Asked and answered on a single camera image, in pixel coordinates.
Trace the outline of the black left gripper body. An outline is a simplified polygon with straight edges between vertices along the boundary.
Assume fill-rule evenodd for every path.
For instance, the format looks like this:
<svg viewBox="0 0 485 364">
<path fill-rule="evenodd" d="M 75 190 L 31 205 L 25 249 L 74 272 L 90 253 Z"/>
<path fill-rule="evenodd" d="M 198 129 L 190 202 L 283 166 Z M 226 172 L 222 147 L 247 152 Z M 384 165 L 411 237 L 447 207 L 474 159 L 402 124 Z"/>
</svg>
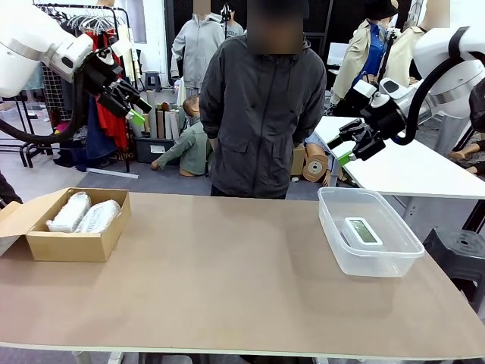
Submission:
<svg viewBox="0 0 485 364">
<path fill-rule="evenodd" d="M 122 74 L 112 48 L 91 52 L 78 70 L 83 75 L 83 88 L 91 96 L 101 95 Z"/>
</svg>

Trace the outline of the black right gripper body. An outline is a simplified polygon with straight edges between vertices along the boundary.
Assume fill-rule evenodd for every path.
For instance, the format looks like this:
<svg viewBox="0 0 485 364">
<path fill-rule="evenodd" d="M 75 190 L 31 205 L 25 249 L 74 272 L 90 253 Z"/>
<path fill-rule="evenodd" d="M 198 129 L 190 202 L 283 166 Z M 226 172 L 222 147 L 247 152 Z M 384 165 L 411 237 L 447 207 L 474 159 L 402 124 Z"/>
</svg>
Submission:
<svg viewBox="0 0 485 364">
<path fill-rule="evenodd" d="M 389 139 L 405 129 L 405 117 L 393 100 L 381 106 L 368 105 L 361 110 L 361 116 L 381 139 Z"/>
</svg>

